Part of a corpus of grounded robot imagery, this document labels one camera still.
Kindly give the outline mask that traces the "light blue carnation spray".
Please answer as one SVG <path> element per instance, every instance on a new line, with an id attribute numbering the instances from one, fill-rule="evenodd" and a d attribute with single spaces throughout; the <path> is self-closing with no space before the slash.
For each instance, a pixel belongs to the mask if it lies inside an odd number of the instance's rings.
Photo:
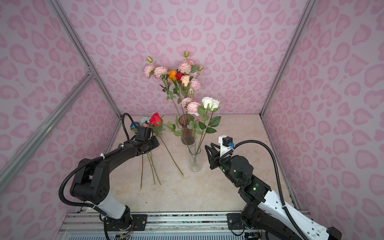
<path id="1" fill-rule="evenodd" d="M 149 123 L 150 123 L 150 117 L 147 117 L 147 116 L 142 117 L 142 119 L 141 119 L 141 125 L 142 126 L 146 126 Z"/>

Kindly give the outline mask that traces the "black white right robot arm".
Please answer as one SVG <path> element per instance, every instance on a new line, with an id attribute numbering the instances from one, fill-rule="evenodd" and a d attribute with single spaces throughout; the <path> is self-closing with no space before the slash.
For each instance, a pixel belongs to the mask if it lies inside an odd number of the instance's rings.
<path id="1" fill-rule="evenodd" d="M 289 205 L 282 194 L 253 174 L 247 158 L 231 156 L 229 145 L 212 143 L 205 146 L 212 170 L 219 168 L 238 189 L 246 206 L 235 228 L 260 229 L 281 240 L 340 240 L 342 233 L 335 227 L 325 227 Z"/>

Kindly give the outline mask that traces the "pink rosebud spray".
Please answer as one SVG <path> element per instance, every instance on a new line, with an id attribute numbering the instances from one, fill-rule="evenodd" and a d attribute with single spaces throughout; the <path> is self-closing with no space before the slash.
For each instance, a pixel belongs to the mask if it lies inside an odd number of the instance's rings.
<path id="1" fill-rule="evenodd" d="M 181 63 L 179 64 L 177 72 L 181 72 L 184 75 L 190 76 L 190 74 L 192 73 L 192 70 L 193 70 L 193 67 L 194 67 L 195 64 L 189 58 L 189 53 L 188 52 L 184 52 L 184 57 L 185 57 L 185 59 L 183 61 L 181 61 Z"/>

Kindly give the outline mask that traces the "orange artificial rose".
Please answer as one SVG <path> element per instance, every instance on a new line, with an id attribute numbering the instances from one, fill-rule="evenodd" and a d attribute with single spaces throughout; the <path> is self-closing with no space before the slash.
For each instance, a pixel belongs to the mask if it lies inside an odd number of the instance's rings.
<path id="1" fill-rule="evenodd" d="M 169 75 L 169 77 L 168 77 L 168 80 L 169 80 L 169 82 L 174 82 L 174 81 L 176 81 L 177 79 L 176 79 L 176 74 L 177 74 L 177 71 L 174 71 L 174 70 L 172 70 L 172 71 L 170 71 L 169 73 L 168 73 L 168 75 Z"/>

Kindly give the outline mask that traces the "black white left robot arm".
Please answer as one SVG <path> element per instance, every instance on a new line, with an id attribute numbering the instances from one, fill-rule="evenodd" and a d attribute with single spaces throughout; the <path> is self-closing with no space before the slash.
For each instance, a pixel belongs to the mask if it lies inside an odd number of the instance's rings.
<path id="1" fill-rule="evenodd" d="M 70 188 L 71 196 L 99 212 L 106 225 L 115 230 L 132 230 L 130 208 L 110 192 L 110 173 L 126 161 L 147 154 L 159 145 L 151 128 L 139 127 L 136 135 L 117 149 L 92 160 L 81 160 Z"/>

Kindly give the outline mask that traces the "white artificial rose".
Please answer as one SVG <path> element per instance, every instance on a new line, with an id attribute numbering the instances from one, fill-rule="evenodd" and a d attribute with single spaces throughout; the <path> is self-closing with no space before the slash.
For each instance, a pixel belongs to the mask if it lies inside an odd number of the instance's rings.
<path id="1" fill-rule="evenodd" d="M 216 128 L 221 122 L 221 116 L 214 116 L 220 108 L 220 101 L 211 97 L 202 98 L 202 103 L 197 108 L 200 119 L 196 120 L 194 125 L 195 139 L 198 140 L 195 146 L 197 154 L 202 147 L 204 138 L 207 134 L 216 133 Z"/>

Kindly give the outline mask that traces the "pale pink carnation spray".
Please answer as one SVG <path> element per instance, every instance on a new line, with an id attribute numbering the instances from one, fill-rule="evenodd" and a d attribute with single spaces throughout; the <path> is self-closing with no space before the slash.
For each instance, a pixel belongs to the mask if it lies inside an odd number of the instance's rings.
<path id="1" fill-rule="evenodd" d="M 188 128 L 192 129 L 192 131 L 193 131 L 193 136 L 195 138 L 194 144 L 196 146 L 199 145 L 199 143 L 197 141 L 198 135 L 202 135 L 202 133 L 203 133 L 202 129 L 200 127 L 200 120 L 195 118 L 195 117 L 199 116 L 198 109 L 200 106 L 201 105 L 199 103 L 192 101 L 187 106 L 188 114 L 186 114 L 190 117 L 190 122 L 188 124 Z"/>

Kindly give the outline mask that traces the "clear frosted glass vase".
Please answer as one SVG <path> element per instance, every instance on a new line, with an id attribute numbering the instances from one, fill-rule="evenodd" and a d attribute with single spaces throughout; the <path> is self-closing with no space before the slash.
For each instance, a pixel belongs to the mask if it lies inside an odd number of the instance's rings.
<path id="1" fill-rule="evenodd" d="M 203 168 L 203 160 L 201 149 L 198 148 L 195 144 L 188 146 L 189 151 L 189 163 L 188 167 L 191 172 L 197 173 Z"/>

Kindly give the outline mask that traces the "peach artificial rose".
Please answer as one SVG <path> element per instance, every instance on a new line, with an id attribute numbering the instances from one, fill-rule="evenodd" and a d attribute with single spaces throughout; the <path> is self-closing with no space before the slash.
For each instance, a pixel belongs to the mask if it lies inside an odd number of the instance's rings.
<path id="1" fill-rule="evenodd" d="M 190 94 L 189 94 L 190 76 L 188 75 L 182 76 L 181 81 L 182 81 L 181 93 L 183 97 L 181 105 L 185 114 L 188 114 L 187 105 L 191 101 Z"/>

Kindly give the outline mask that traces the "small red artificial rose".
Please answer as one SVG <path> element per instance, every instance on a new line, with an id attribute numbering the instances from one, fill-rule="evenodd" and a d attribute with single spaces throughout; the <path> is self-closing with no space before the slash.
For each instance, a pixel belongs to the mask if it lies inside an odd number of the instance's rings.
<path id="1" fill-rule="evenodd" d="M 183 114 L 185 113 L 184 108 L 182 107 L 182 100 L 183 100 L 183 83 L 182 83 L 182 77 L 184 76 L 183 73 L 177 72 L 176 74 L 176 83 L 175 86 L 177 88 L 177 95 L 178 95 L 178 103 L 181 106 Z"/>

